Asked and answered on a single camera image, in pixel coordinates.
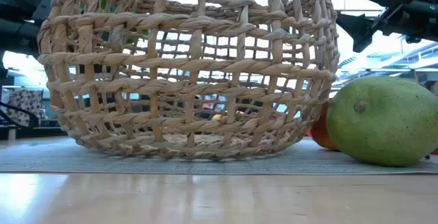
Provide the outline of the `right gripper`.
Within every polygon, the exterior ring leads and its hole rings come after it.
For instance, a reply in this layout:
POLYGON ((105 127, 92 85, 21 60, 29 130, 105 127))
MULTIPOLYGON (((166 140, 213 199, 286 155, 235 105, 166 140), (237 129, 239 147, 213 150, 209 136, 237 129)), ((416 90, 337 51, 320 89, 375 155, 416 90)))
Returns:
MULTIPOLYGON (((407 42, 437 40, 437 0, 368 0, 385 8, 379 19, 383 32, 404 34, 407 42)), ((353 39, 352 50, 361 53, 372 43, 374 21, 364 14, 338 14, 337 24, 353 39)))

